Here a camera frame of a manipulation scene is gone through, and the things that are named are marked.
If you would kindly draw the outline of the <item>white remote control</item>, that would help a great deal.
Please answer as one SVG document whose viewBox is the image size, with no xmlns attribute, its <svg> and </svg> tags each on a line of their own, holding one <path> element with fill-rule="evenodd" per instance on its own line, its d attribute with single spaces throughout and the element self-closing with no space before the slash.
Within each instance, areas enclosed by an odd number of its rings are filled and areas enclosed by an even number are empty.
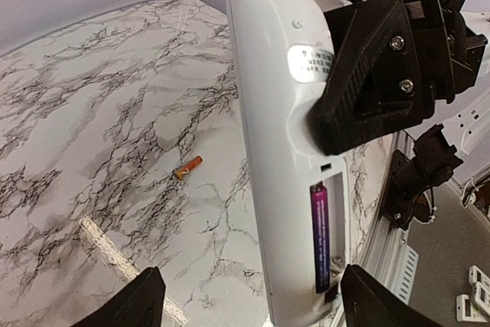
<svg viewBox="0 0 490 327">
<path fill-rule="evenodd" d="M 325 16 L 314 0 L 227 0 L 227 17 L 271 322 L 335 319 L 341 298 L 331 264 L 351 257 L 347 165 L 320 150 L 307 123 L 335 59 Z M 330 285 L 317 294 L 310 187 L 320 181 Z"/>
</svg>

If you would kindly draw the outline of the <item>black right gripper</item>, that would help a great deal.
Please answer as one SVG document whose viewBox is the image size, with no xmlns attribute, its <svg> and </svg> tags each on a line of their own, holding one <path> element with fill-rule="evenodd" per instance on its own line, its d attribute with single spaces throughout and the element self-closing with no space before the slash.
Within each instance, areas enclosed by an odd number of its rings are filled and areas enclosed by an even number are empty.
<svg viewBox="0 0 490 327">
<path fill-rule="evenodd" d="M 307 115 L 325 155 L 340 155 L 431 117 L 475 85 L 488 39 L 439 0 L 367 0 L 325 13 L 335 50 Z"/>
</svg>

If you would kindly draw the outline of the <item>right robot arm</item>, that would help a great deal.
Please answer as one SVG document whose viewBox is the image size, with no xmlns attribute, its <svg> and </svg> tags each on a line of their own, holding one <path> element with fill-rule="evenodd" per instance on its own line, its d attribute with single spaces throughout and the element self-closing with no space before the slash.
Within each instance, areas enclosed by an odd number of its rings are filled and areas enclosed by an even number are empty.
<svg viewBox="0 0 490 327">
<path fill-rule="evenodd" d="M 475 85 L 488 40 L 465 1 L 346 0 L 324 14 L 335 59 L 308 122 L 325 154 L 417 126 Z"/>
</svg>

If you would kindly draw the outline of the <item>orange battery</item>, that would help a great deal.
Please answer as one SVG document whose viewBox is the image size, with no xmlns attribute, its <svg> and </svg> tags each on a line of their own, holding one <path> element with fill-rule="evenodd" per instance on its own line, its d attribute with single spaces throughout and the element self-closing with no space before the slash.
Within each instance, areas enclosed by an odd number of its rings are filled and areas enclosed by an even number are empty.
<svg viewBox="0 0 490 327">
<path fill-rule="evenodd" d="M 180 167 L 175 172 L 175 177 L 178 180 L 183 180 L 187 175 L 189 175 L 193 170 L 195 170 L 202 162 L 203 162 L 202 157 L 200 155 L 197 155 L 191 161 L 187 162 L 185 165 Z"/>
</svg>

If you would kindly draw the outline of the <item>purple blue battery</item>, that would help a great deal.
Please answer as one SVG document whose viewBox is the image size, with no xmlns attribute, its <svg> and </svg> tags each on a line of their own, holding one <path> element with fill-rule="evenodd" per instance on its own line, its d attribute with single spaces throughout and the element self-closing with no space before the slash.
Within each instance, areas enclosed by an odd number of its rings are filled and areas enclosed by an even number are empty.
<svg viewBox="0 0 490 327">
<path fill-rule="evenodd" d="M 324 293 L 330 285 L 330 243 L 328 191 L 322 181 L 310 187 L 315 258 L 315 291 Z"/>
</svg>

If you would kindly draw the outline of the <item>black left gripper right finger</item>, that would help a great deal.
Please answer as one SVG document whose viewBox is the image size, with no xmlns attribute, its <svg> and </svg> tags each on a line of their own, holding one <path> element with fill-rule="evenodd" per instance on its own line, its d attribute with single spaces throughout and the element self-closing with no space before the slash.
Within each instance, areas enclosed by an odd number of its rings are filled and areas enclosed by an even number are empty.
<svg viewBox="0 0 490 327">
<path fill-rule="evenodd" d="M 340 285 L 347 327 L 439 325 L 404 304 L 357 264 L 347 265 Z"/>
</svg>

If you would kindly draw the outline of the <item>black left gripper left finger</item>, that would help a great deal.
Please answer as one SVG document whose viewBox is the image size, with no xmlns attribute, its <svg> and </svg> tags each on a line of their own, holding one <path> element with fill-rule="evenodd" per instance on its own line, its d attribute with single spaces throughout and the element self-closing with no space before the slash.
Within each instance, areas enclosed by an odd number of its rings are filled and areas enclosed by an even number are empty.
<svg viewBox="0 0 490 327">
<path fill-rule="evenodd" d="M 114 297 L 73 327 L 159 327 L 166 286 L 157 267 L 144 269 Z"/>
</svg>

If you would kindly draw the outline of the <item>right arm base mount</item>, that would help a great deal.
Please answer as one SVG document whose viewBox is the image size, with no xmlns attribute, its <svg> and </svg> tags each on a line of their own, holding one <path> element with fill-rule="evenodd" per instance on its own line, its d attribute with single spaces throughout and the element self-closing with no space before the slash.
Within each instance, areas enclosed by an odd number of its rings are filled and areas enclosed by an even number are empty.
<svg viewBox="0 0 490 327">
<path fill-rule="evenodd" d="M 413 158 L 407 158 L 399 149 L 393 153 L 382 213 L 403 231 L 414 218 L 431 219 L 433 211 L 423 210 L 418 198 L 448 182 L 463 164 L 456 156 L 457 148 L 447 142 L 443 128 L 440 123 L 425 131 L 413 144 Z"/>
</svg>

